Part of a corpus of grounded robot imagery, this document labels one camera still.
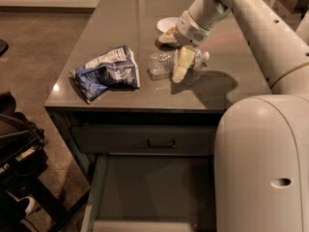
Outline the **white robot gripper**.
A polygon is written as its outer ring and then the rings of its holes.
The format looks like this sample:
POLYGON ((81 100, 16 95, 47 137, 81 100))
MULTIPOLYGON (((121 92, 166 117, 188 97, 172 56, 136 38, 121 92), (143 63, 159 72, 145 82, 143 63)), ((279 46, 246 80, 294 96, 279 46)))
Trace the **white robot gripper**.
POLYGON ((158 40, 162 44, 170 46, 184 45, 180 50, 175 52, 172 76, 172 80, 175 83, 180 83, 184 79, 187 70, 194 62, 196 54, 194 47, 199 46, 209 34, 210 32, 208 30, 200 27, 193 20, 188 11, 184 11, 179 17, 176 27, 169 28, 158 37, 158 40))

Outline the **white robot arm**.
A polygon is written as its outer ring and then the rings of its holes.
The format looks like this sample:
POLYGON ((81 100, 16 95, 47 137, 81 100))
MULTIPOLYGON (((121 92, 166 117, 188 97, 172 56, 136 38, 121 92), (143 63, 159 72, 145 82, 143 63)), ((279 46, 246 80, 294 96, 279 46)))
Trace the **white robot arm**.
POLYGON ((271 92, 234 103, 214 143, 217 232, 309 232, 309 45, 263 0, 195 0, 173 40, 232 14, 271 92))

